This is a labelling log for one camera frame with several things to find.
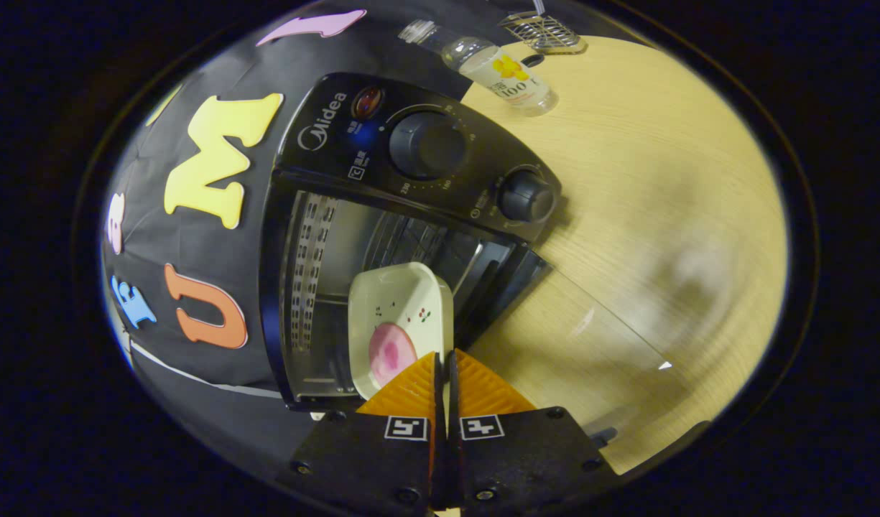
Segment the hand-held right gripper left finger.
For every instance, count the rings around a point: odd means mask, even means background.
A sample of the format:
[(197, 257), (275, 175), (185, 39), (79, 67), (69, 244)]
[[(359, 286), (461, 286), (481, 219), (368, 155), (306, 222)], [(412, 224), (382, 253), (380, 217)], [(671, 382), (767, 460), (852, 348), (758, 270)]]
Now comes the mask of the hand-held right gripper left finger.
[(440, 451), (440, 356), (428, 353), (354, 412), (318, 420), (278, 475), (334, 513), (429, 513)]

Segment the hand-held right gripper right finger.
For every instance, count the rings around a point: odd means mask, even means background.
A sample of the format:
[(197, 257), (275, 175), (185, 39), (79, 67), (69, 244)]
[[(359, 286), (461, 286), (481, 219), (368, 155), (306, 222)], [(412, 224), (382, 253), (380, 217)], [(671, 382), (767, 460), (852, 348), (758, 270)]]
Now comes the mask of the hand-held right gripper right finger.
[(535, 408), (462, 350), (450, 382), (445, 504), (463, 513), (568, 513), (619, 488), (620, 477), (561, 406)]

